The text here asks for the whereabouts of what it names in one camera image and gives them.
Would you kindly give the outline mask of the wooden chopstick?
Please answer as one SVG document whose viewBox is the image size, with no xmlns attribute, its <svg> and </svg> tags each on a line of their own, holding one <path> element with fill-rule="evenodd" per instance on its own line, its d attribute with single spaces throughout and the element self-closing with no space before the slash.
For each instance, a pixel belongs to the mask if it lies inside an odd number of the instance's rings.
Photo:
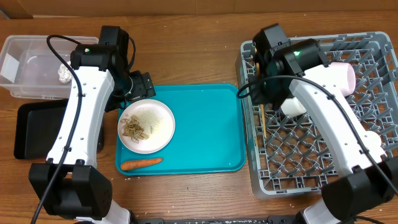
<svg viewBox="0 0 398 224">
<path fill-rule="evenodd" d="M 264 139 L 267 138 L 267 131 L 266 131 L 266 116 L 265 116 L 265 106 L 264 104 L 260 104 L 260 112 L 261 112 L 261 123 L 262 123 L 262 130 Z"/>
<path fill-rule="evenodd" d="M 257 54 L 257 48 L 254 48 L 253 60 L 254 60 L 255 66 L 256 66 L 256 76 L 260 77 L 261 76 L 261 70 L 260 70 L 259 58 L 258 58 L 258 54 Z"/>
</svg>

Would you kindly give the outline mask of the white green bowl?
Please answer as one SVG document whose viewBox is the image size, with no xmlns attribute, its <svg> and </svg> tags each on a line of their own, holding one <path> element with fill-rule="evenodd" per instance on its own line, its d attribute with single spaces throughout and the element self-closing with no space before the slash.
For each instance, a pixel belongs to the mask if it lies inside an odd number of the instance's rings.
<svg viewBox="0 0 398 224">
<path fill-rule="evenodd" d="M 303 104 L 301 104 L 301 102 L 296 97 L 285 99 L 285 101 L 280 106 L 280 109 L 283 114 L 291 118 L 300 116 L 307 112 Z"/>
</svg>

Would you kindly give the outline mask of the white dinner plate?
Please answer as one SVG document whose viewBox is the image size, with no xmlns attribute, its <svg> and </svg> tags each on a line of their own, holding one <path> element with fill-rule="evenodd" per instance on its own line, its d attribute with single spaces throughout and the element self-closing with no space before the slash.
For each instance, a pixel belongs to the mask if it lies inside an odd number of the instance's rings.
<svg viewBox="0 0 398 224">
<path fill-rule="evenodd" d="M 152 154 L 163 149 L 174 132 L 173 113 L 157 100 L 134 102 L 119 117 L 119 139 L 127 149 L 138 154 Z"/>
</svg>

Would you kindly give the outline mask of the pink bowl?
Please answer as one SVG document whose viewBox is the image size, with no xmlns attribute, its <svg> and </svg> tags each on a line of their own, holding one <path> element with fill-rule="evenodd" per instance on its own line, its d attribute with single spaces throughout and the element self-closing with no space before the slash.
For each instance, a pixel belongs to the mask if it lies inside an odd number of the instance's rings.
<svg viewBox="0 0 398 224">
<path fill-rule="evenodd" d="M 342 62 L 332 62 L 329 65 L 331 70 L 331 80 L 340 90 L 343 96 L 349 96 L 356 87 L 355 72 L 351 64 Z"/>
</svg>

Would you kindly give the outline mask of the foil ball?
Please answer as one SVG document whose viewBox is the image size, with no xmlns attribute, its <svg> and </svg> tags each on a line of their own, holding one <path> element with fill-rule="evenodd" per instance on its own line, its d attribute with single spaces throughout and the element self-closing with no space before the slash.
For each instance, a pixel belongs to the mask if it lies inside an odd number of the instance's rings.
<svg viewBox="0 0 398 224">
<path fill-rule="evenodd" d="M 58 69 L 59 81 L 61 83 L 68 83 L 72 79 L 72 73 L 69 69 L 62 63 Z"/>
</svg>

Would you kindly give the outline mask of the white cup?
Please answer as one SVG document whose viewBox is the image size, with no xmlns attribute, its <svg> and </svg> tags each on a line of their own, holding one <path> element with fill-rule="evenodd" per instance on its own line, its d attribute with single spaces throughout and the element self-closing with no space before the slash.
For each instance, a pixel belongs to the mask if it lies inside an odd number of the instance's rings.
<svg viewBox="0 0 398 224">
<path fill-rule="evenodd" d="M 372 158 L 377 163 L 380 163 L 382 161 L 382 156 L 386 155 L 384 149 L 381 147 L 381 137 L 374 131 L 366 131 L 363 141 Z"/>
</svg>

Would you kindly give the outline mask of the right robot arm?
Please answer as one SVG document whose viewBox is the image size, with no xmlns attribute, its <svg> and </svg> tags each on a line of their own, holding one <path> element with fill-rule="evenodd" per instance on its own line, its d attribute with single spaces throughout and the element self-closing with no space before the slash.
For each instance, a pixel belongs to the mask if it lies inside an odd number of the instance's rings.
<svg viewBox="0 0 398 224">
<path fill-rule="evenodd" d="M 277 24 L 261 29 L 253 42 L 259 66 L 238 98 L 271 104 L 288 117 L 308 113 L 339 175 L 316 204 L 288 222 L 346 223 L 397 195 L 397 160 L 386 156 L 380 138 L 360 125 L 345 99 L 354 91 L 352 66 L 329 61 L 314 39 L 293 43 Z"/>
</svg>

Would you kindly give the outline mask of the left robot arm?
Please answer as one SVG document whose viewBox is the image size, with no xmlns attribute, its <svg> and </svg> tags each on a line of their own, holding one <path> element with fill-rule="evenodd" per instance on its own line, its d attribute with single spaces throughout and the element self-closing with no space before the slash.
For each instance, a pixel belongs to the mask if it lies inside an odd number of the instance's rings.
<svg viewBox="0 0 398 224">
<path fill-rule="evenodd" d="M 155 95 L 150 75 L 132 71 L 132 45 L 122 28 L 103 26 L 97 44 L 77 43 L 65 62 L 72 85 L 62 125 L 46 161 L 29 170 L 38 210 L 78 223 L 136 222 L 113 200 L 111 181 L 97 169 L 104 114 Z"/>
</svg>

